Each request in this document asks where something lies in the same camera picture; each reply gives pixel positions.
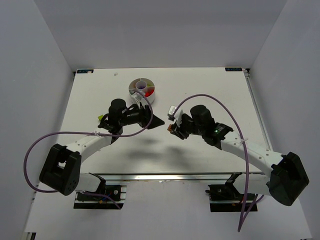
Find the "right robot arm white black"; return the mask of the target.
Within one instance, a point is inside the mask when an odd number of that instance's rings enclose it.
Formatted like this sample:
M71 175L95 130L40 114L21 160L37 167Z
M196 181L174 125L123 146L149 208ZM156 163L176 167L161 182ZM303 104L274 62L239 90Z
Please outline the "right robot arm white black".
M216 122L204 105L192 107L190 115L171 106L167 115L173 122L168 127L170 134L182 140L190 135L200 136L206 144L248 161L261 171L260 174L233 173L223 190L231 198L244 193L267 195L291 206L310 183L297 154L274 152L242 139L231 127Z

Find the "red lego brick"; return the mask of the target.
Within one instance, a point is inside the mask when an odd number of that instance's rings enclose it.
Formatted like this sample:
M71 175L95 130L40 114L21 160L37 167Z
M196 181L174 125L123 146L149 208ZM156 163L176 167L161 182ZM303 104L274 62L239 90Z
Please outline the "red lego brick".
M150 90L145 94L145 97L148 98L149 96L151 96L154 93L154 90Z

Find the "lime green lego brick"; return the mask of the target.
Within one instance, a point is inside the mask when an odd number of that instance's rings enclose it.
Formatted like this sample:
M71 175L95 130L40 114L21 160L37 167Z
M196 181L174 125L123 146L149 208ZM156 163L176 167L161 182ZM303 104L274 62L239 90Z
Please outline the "lime green lego brick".
M98 121L100 122L103 118L103 115L99 115L97 118L98 118Z

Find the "orange lego plate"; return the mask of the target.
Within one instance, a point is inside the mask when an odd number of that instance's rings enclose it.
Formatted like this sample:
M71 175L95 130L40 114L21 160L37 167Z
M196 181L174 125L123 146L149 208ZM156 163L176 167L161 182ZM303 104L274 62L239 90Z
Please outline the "orange lego plate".
M171 124L168 126L167 130L168 130L170 133L174 131L174 130L172 129L172 125L171 125Z

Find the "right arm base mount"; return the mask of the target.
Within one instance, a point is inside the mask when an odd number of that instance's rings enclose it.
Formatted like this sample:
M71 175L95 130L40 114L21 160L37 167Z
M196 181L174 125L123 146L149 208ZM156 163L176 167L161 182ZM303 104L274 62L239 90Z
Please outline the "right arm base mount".
M239 193L232 185L236 177L244 176L240 172L233 173L224 184L210 184L205 193L209 197L211 213L241 212L244 202L244 194Z

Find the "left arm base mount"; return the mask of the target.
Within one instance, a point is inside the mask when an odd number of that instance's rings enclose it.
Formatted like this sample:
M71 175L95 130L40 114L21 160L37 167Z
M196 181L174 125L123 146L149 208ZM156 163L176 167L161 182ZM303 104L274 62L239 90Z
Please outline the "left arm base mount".
M77 192L73 208L83 210L121 210L125 203L126 195L126 185L106 185L105 192L99 195Z

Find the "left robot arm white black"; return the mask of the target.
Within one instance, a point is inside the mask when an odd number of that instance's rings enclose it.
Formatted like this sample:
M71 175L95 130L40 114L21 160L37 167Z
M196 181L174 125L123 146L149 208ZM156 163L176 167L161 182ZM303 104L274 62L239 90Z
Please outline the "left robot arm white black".
M39 180L64 196L74 191L102 194L106 181L93 173L82 173L81 164L94 153L113 144L125 126L138 124L150 130L164 123L152 114L147 104L127 107L123 99L114 99L92 135L67 145L57 143L51 147Z

